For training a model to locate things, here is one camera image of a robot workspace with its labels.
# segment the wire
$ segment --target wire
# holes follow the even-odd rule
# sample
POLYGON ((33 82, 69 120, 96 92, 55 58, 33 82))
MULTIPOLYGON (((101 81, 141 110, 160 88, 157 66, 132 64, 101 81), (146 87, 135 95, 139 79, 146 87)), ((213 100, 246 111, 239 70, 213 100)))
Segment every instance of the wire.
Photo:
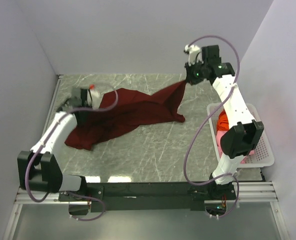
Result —
POLYGON ((91 197, 91 196, 82 196, 82 195, 73 193, 71 191, 67 191, 67 193, 69 195, 73 196, 73 197, 76 197, 76 198, 82 198, 82 199, 87 199, 87 200, 90 200, 90 201, 99 202, 102 205, 102 211, 98 216, 95 216, 93 218, 85 219, 85 218, 78 218, 76 216, 71 215, 71 217, 73 219, 76 219, 77 221, 82 221, 82 222, 90 222, 90 221, 96 220, 96 219, 100 218, 102 215, 104 215, 104 213, 106 211, 106 204, 103 201, 101 201, 100 199, 95 198, 95 197, 91 197))
POLYGON ((37 151, 33 154, 33 156, 31 157, 28 165, 27 165, 27 168, 26 168, 26 172, 25 172, 25 175, 24 175, 24 185, 25 185, 25 188, 26 188, 26 191, 30 197, 31 200, 33 200, 34 202, 36 203, 41 203, 43 202, 46 197, 48 196, 49 192, 47 192, 43 198, 41 199, 37 199, 34 197, 34 195, 32 194, 32 191, 29 187, 29 173, 30 173, 30 170, 31 170, 31 167, 36 159, 36 157, 38 156, 38 154, 40 154, 40 152, 42 151, 42 149, 46 146, 48 140, 50 139, 50 137, 53 135, 53 133, 55 132, 56 128, 59 126, 60 122, 65 118, 67 117, 68 115, 70 114, 73 114, 73 113, 76 113, 76 112, 80 112, 80 111, 85 111, 85 112, 107 112, 107 111, 110 111, 111 109, 113 109, 117 103, 118 103, 118 93, 117 91, 115 90, 115 88, 109 84, 105 84, 105 83, 99 83, 100 85, 103 85, 103 86, 109 86, 110 88, 113 89, 115 95, 116 95, 116 98, 113 102, 113 104, 111 104, 110 106, 106 107, 106 108, 98 108, 98 109, 92 109, 92 108, 89 108, 89 107, 77 107, 77 108, 74 108, 70 111, 68 111, 66 114, 64 114, 59 120, 58 122, 55 123, 55 125, 53 126, 53 128, 50 130, 49 134, 45 137, 44 139, 44 142, 40 145, 40 147, 37 149, 37 151))
MULTIPOLYGON (((205 36, 201 36, 199 38, 197 38, 196 40, 192 41, 188 46, 190 47, 192 44, 194 44, 195 42, 199 41, 199 40, 202 40, 202 39, 208 39, 208 38, 215 38, 215 39, 219 39, 219 40, 222 40, 224 41, 226 44, 228 44, 231 49, 233 50, 235 56, 236 56, 236 60, 237 60, 237 72, 236 72, 236 75, 235 75, 235 78, 234 78, 234 81, 233 83, 235 84, 238 80, 238 76, 239 76, 239 72, 240 72, 240 58, 239 58, 239 55, 238 55, 238 52, 237 50, 235 49, 235 47, 228 41, 226 40, 225 38, 221 37, 221 36, 217 36, 217 35, 205 35, 205 36)), ((228 94, 228 96, 226 97, 226 99, 224 101, 222 101, 221 104, 219 104, 218 107, 215 108, 214 111, 212 111, 205 119, 204 121, 201 123, 200 127, 198 128, 197 132, 195 133, 195 135, 193 136, 192 138, 192 141, 191 143, 189 144, 188 146, 188 150, 186 152, 186 155, 184 157, 184 161, 183 161, 183 175, 184 175, 184 178, 187 180, 188 183, 190 183, 191 185, 194 185, 194 186, 204 186, 204 185, 207 185, 207 184, 210 184, 211 182, 215 181, 216 179, 219 179, 219 178, 222 178, 224 176, 232 176, 234 178, 234 180, 236 181, 237 183, 237 194, 236 194, 236 200, 233 204, 233 206, 231 207, 231 209, 229 211, 227 211, 224 215, 221 215, 219 216, 220 218, 228 215, 237 205, 237 202, 238 202, 238 198, 239 198, 239 182, 237 180, 237 178, 235 176, 233 176, 232 173, 224 173, 222 175, 219 175, 219 176, 216 176, 208 181, 205 181, 205 182, 200 182, 200 183, 196 183, 196 182, 193 182, 191 180, 189 180, 188 178, 188 175, 187 175, 187 161, 188 161, 188 156, 189 156, 189 153, 196 141, 196 138, 197 136, 199 135, 200 131, 203 129, 203 127, 205 126, 205 124, 207 123, 207 121, 228 101, 228 99, 232 96, 233 92, 234 92, 234 88, 235 86, 233 86, 228 94)))

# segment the marble table top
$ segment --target marble table top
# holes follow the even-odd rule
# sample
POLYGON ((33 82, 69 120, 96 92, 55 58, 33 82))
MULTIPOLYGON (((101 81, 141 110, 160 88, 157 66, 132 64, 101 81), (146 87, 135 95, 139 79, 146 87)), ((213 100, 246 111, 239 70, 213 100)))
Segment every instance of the marble table top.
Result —
MULTIPOLYGON (((48 125, 57 107, 70 96, 72 87, 109 83, 118 88, 153 94, 182 80, 180 74, 87 74, 61 75, 54 93, 48 125)), ((103 94, 110 91, 100 88, 103 94)), ((56 156, 66 174, 88 176, 94 182, 177 182, 185 181, 183 162, 188 144, 207 116, 207 105, 220 101, 209 82, 187 84, 178 113, 184 123, 168 122, 140 126, 118 138, 94 146, 92 151, 62 146, 56 156)), ((192 181, 206 181, 218 161, 209 123, 200 132, 188 159, 187 174, 192 181)), ((240 181, 262 181, 260 168, 240 168, 240 181)))

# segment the dark red fabric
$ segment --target dark red fabric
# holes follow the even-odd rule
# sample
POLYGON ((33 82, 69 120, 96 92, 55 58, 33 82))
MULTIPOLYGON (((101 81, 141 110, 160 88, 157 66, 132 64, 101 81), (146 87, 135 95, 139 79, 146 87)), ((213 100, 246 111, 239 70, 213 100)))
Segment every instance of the dark red fabric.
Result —
MULTIPOLYGON (((180 81, 153 95, 120 88, 117 90, 117 106, 107 112, 92 112, 82 126, 77 126, 68 136, 66 145, 76 149, 90 150, 102 143, 131 132, 140 125, 166 122, 183 123, 185 118, 177 113, 185 92, 186 82, 180 81)), ((115 101, 113 91, 106 93, 100 108, 115 101)))

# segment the laundry basket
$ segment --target laundry basket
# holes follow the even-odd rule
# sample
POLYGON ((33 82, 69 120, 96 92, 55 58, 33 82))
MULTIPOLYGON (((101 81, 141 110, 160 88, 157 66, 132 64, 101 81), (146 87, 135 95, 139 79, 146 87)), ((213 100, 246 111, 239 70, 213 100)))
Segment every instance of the laundry basket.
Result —
MULTIPOLYGON (((215 110, 216 107, 219 106, 220 103, 211 103, 207 106, 207 113, 208 115, 215 110)), ((254 105, 247 103, 246 104, 250 113, 253 115, 253 117, 256 119, 256 121, 260 121, 260 117, 258 115, 258 112, 254 105)), ((217 134, 217 122, 219 114, 223 111, 224 107, 219 109, 210 119, 210 130, 213 140, 214 149, 216 152, 217 160, 219 162, 219 152, 218 147, 216 143, 216 134, 217 134)), ((267 135, 265 133, 265 130, 263 131, 261 138, 258 142, 258 145, 256 149, 254 150, 254 154, 249 155, 245 158, 245 163, 241 163, 239 165, 239 168, 261 168, 261 167, 267 167, 271 166, 275 162, 275 158, 272 152, 272 149, 270 147, 270 144, 268 142, 267 135)))

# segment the purple cable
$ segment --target purple cable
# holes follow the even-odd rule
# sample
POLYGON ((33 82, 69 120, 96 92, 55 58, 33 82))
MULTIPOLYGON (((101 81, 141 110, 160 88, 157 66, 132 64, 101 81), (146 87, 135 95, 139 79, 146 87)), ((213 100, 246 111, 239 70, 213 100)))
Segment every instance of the purple cable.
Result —
MULTIPOLYGON (((202 36, 202 37, 199 37, 197 38, 196 40, 192 41, 189 46, 191 46, 192 44, 194 44, 195 42, 199 41, 199 40, 202 40, 202 39, 207 39, 207 38, 215 38, 215 39, 219 39, 219 40, 222 40, 224 41, 226 44, 228 44, 231 49, 233 50, 235 56, 236 56, 236 59, 237 59, 237 72, 236 72, 236 75, 235 75, 235 78, 234 78, 234 81, 233 83, 236 83, 237 82, 237 79, 238 79, 238 76, 239 76, 239 71, 240 71, 240 58, 239 58, 239 55, 237 53, 237 50, 235 49, 235 47, 228 41, 226 40, 225 38, 221 37, 221 36, 217 36, 217 35, 205 35, 205 36, 202 36)), ((188 176, 187 176, 187 161, 188 161, 188 156, 189 156, 189 153, 195 143, 195 140, 197 138, 197 136, 199 135, 200 131, 202 130, 202 128, 205 126, 205 124, 207 123, 207 121, 228 101, 228 99, 232 96, 233 94, 233 91, 234 91, 234 87, 231 88, 228 96, 226 97, 226 99, 221 103, 219 104, 218 107, 215 108, 214 111, 212 111, 206 118, 205 120, 202 122, 202 124, 200 125, 200 127, 198 128, 197 132, 195 133, 195 135, 193 136, 192 138, 192 141, 188 147, 188 150, 186 152, 186 155, 184 157, 184 161, 183 161, 183 175, 184 175, 184 178, 187 180, 188 183, 190 183, 191 185, 194 185, 194 186, 203 186, 203 185, 207 185, 213 181, 215 181, 216 179, 219 179, 221 177, 224 177, 224 176, 232 176, 236 183, 237 183, 237 194, 236 194, 236 200, 233 204, 233 206, 231 207, 231 209, 229 211, 227 211, 225 214, 223 214, 221 217, 224 217, 226 216, 227 214, 229 214, 237 205, 237 202, 238 202, 238 198, 239 198, 239 182, 238 180, 233 176, 233 174, 231 173, 225 173, 225 174, 222 174, 222 175, 219 175, 219 176, 216 176, 208 181, 205 181, 205 182, 200 182, 200 183, 196 183, 196 182, 193 182, 191 180, 189 180, 188 176)))
POLYGON ((91 196, 82 196, 82 195, 73 193, 71 191, 67 191, 67 193, 69 195, 76 197, 76 198, 82 198, 82 199, 87 199, 87 200, 99 202, 102 205, 102 211, 98 216, 95 216, 95 217, 89 218, 89 219, 84 219, 84 218, 78 218, 78 217, 72 215, 71 217, 73 219, 76 219, 77 221, 82 221, 82 222, 90 222, 90 221, 96 220, 96 219, 100 218, 102 215, 104 215, 104 213, 106 211, 106 204, 103 201, 101 201, 100 199, 95 198, 95 197, 91 197, 91 196))
MULTIPOLYGON (((31 198, 31 200, 33 200, 34 202, 36 202, 36 203, 41 203, 41 202, 43 202, 43 201, 46 199, 46 197, 48 196, 49 192, 47 192, 47 193, 43 196, 42 199, 36 199, 36 198, 34 197, 34 195, 32 194, 32 191, 31 191, 31 189, 30 189, 30 187, 29 187, 29 172, 30 172, 30 169, 31 169, 31 167, 32 167, 32 165, 33 165, 33 163, 34 163, 34 161, 35 161, 37 155, 42 151, 42 149, 44 148, 44 146, 46 145, 46 143, 48 142, 48 140, 50 139, 50 137, 52 136, 52 134, 55 132, 55 130, 56 130, 56 128, 58 127, 58 125, 60 124, 60 122, 61 122, 65 117, 67 117, 68 115, 73 114, 73 113, 75 113, 75 112, 79 112, 79 111, 86 111, 86 112, 107 112, 107 111, 110 111, 111 109, 113 109, 113 108, 117 105, 117 103, 118 103, 118 93, 117 93, 117 91, 115 90, 114 87, 112 87, 112 86, 109 85, 109 84, 105 84, 105 83, 97 83, 96 85, 109 86, 110 88, 113 89, 114 93, 116 94, 116 98, 115 98, 113 104, 110 105, 110 106, 108 106, 108 107, 106 107, 106 108, 98 108, 98 109, 92 109, 92 108, 89 108, 89 107, 77 107, 77 108, 74 108, 74 109, 71 110, 71 111, 68 111, 66 114, 64 114, 64 115, 59 119, 58 122, 56 122, 56 124, 53 126, 53 128, 51 129, 51 131, 49 132, 49 134, 45 137, 44 142, 43 142, 43 145, 41 145, 41 146, 38 148, 38 150, 37 150, 37 151, 33 154, 33 156, 31 157, 31 159, 30 159, 30 161, 29 161, 29 163, 28 163, 28 165, 27 165, 25 175, 24 175, 24 185, 25 185, 26 191, 27 191, 29 197, 31 198)), ((90 197, 86 197, 86 196, 81 196, 81 197, 84 198, 84 199, 88 199, 88 198, 90 198, 90 197)), ((102 212, 102 214, 99 215, 99 217, 102 216, 102 215, 104 214, 104 211, 105 211, 105 204, 104 204, 101 200, 96 199, 96 198, 94 198, 94 197, 92 197, 92 199, 93 199, 94 201, 100 202, 100 203, 103 205, 103 212, 102 212)))

